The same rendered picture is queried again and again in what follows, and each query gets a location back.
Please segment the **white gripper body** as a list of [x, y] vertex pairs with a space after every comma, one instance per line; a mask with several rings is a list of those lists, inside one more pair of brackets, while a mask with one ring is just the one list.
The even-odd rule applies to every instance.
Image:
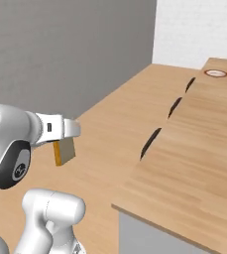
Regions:
[[64, 118], [63, 124], [65, 138], [74, 138], [81, 134], [81, 127], [77, 120]]

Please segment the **white plate with red rim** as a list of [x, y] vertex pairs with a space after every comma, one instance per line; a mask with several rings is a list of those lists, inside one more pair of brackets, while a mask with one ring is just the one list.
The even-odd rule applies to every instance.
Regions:
[[208, 76], [216, 77], [216, 78], [221, 78], [221, 77], [227, 76], [227, 72], [224, 70], [220, 70], [220, 69], [207, 69], [204, 73]]

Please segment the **grey counter base panel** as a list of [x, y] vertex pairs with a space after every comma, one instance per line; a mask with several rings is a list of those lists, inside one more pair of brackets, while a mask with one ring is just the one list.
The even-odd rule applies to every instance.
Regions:
[[214, 254], [187, 243], [122, 211], [119, 212], [119, 254]]

